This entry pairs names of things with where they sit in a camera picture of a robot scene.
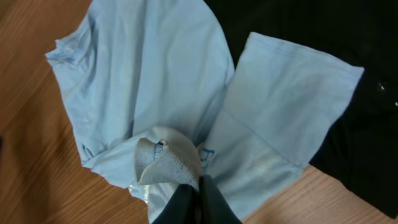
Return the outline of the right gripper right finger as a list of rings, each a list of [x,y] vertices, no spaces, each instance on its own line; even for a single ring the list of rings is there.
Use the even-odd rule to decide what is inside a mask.
[[[210,175],[200,177],[202,224],[242,224]]]

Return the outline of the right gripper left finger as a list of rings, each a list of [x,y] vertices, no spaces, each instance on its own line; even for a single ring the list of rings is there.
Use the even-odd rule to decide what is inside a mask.
[[[180,184],[152,224],[196,224],[196,196],[191,185]]]

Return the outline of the light blue t-shirt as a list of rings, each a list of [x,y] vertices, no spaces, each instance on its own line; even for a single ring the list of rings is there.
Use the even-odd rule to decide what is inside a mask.
[[[292,185],[364,72],[256,32],[234,63],[203,1],[93,1],[46,58],[82,165],[151,223],[203,175],[236,219]]]

